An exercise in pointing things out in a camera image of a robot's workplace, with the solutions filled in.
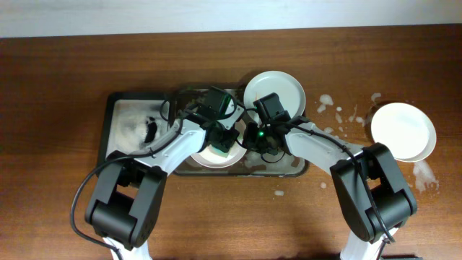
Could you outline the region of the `pinkish white plate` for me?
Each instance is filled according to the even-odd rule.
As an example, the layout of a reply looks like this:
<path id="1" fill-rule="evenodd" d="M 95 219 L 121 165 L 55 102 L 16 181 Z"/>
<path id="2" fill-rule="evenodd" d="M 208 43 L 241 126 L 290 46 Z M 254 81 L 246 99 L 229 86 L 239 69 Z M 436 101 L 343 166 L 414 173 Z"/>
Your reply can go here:
<path id="1" fill-rule="evenodd" d="M 226 168 L 241 160 L 246 152 L 246 148 L 243 148 L 237 142 L 234 142 L 228 152 L 222 152 L 221 150 L 209 145 L 200 153 L 192 154 L 191 157 L 198 164 L 207 168 Z"/>

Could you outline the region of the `pale blue plate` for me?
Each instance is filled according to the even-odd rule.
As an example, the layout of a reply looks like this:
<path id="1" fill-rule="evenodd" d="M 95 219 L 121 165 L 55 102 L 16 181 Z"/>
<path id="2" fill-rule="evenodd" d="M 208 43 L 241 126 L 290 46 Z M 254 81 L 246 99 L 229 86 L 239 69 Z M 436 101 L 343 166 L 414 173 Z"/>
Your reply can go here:
<path id="1" fill-rule="evenodd" d="M 282 71 L 265 71 L 247 84 L 243 96 L 246 108 L 253 108 L 253 102 L 271 93 L 279 96 L 280 102 L 289 115 L 305 115 L 305 92 L 302 85 L 290 74 Z"/>

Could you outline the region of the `white plate with sauce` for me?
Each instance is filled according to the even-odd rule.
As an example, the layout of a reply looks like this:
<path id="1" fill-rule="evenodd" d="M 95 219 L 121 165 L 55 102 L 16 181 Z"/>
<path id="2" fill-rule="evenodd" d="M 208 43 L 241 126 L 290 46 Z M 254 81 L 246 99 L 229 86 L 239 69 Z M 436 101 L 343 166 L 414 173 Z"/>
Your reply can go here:
<path id="1" fill-rule="evenodd" d="M 429 157 L 437 143 L 430 118 L 407 103 L 389 103 L 374 112 L 370 122 L 374 142 L 384 144 L 394 158 L 416 163 Z"/>

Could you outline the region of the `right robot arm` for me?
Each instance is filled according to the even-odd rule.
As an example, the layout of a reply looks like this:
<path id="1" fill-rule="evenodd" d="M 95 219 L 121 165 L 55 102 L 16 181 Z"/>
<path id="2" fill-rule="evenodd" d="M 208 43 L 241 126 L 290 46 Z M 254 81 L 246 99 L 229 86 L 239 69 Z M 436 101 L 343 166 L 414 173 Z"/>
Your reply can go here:
<path id="1" fill-rule="evenodd" d="M 243 144 L 260 154 L 307 160 L 331 175 L 350 234 L 340 259 L 380 259 L 393 234 L 417 212 L 417 201 L 391 151 L 381 143 L 351 144 L 320 130 L 304 116 L 290 117 L 276 93 L 249 107 Z"/>

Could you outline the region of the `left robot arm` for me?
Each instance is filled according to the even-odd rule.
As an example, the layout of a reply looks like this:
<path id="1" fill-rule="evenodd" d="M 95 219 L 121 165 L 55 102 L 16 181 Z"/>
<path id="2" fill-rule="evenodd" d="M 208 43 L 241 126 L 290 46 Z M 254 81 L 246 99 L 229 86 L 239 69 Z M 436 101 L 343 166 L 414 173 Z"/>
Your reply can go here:
<path id="1" fill-rule="evenodd" d="M 168 176 L 188 157 L 219 144 L 228 149 L 245 112 L 233 95 L 216 87 L 203 103 L 178 112 L 170 128 L 130 153 L 112 151 L 84 179 L 97 177 L 84 219 L 114 259 L 149 259 L 147 239 L 160 210 Z"/>

